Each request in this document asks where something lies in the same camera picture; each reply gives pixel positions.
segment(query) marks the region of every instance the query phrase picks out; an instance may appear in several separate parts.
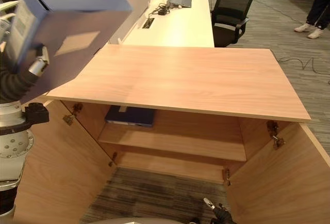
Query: office chair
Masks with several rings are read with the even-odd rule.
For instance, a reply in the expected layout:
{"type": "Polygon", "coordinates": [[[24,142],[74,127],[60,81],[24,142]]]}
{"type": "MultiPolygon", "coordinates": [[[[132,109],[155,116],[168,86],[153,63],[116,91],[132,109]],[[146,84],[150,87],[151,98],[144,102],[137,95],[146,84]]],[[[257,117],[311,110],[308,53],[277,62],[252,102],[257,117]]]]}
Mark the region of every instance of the office chair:
{"type": "Polygon", "coordinates": [[[236,44],[245,33],[246,17],[252,0],[217,0],[214,10],[211,11],[213,40],[215,47],[226,47],[236,44]],[[235,27],[235,30],[219,27],[216,24],[226,24],[235,27]]]}

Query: desk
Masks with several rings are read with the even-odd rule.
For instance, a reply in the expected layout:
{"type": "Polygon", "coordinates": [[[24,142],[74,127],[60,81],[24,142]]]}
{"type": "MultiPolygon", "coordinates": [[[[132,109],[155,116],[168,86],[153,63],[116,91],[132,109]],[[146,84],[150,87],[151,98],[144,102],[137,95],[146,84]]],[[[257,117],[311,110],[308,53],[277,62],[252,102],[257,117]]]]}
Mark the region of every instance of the desk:
{"type": "Polygon", "coordinates": [[[214,47],[208,0],[192,0],[191,8],[171,9],[155,18],[150,29],[142,29],[148,14],[166,0],[151,0],[150,6],[131,32],[124,45],[214,47]]]}
{"type": "Polygon", "coordinates": [[[77,223],[116,167],[224,184],[237,223],[330,219],[330,157],[270,50],[106,45],[47,98],[17,220],[77,223]],[[106,124],[111,104],[158,109],[153,128],[106,124]]]}

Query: gray carpet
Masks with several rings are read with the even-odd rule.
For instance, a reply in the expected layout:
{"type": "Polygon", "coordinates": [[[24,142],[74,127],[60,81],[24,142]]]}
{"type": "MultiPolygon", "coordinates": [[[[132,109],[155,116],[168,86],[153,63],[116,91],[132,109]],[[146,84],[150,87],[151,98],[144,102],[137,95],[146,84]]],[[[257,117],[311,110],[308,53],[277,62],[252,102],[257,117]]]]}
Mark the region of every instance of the gray carpet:
{"type": "MultiPolygon", "coordinates": [[[[330,73],[330,31],[316,40],[293,28],[305,21],[313,0],[254,0],[245,35],[230,47],[270,48],[277,59],[315,58],[315,69],[330,73]]],[[[298,61],[280,64],[309,112],[309,127],[330,154],[330,80],[328,75],[303,71],[298,61]]],[[[208,224],[212,212],[206,196],[227,205],[223,186],[136,170],[119,169],[91,205],[81,223],[117,217],[163,217],[187,223],[197,216],[208,224]]]]}
{"type": "Polygon", "coordinates": [[[120,217],[158,217],[188,223],[199,217],[209,224],[213,213],[203,202],[227,206],[219,184],[119,168],[80,223],[120,217]]]}

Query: cabinet hinge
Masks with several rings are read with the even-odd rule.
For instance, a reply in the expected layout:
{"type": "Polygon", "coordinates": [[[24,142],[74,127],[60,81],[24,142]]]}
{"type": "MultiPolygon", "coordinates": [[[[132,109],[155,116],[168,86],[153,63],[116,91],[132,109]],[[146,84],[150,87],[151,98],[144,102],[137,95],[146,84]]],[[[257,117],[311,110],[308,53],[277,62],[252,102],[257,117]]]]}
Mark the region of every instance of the cabinet hinge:
{"type": "Polygon", "coordinates": [[[225,183],[227,183],[227,186],[231,185],[229,177],[230,177],[230,171],[228,168],[226,168],[223,170],[223,178],[225,180],[225,183]]]}
{"type": "Polygon", "coordinates": [[[279,149],[285,144],[285,141],[283,138],[277,137],[277,130],[278,130],[278,124],[277,122],[270,120],[267,122],[267,129],[269,136],[274,141],[273,148],[275,150],[279,149]]]}
{"type": "Polygon", "coordinates": [[[111,159],[112,159],[113,162],[116,160],[117,155],[118,155],[117,152],[114,152],[114,153],[112,154],[112,158],[111,158],[111,159]]]}
{"type": "Polygon", "coordinates": [[[82,110],[83,105],[81,103],[76,103],[73,106],[73,111],[71,115],[65,115],[63,120],[70,126],[73,123],[73,119],[77,117],[77,114],[82,110]]]}

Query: cabinet door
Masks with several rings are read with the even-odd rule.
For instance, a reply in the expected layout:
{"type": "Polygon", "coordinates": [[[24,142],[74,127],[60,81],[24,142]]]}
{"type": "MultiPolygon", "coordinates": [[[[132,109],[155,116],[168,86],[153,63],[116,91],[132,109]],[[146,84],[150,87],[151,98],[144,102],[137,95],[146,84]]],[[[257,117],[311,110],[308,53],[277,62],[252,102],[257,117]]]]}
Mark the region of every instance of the cabinet door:
{"type": "Polygon", "coordinates": [[[330,223],[330,158],[306,124],[292,123],[230,177],[239,224],[330,223]]]}
{"type": "Polygon", "coordinates": [[[49,123],[32,126],[35,144],[29,152],[19,192],[15,219],[23,223],[78,223],[110,179],[116,166],[58,100],[45,103],[49,123]]]}

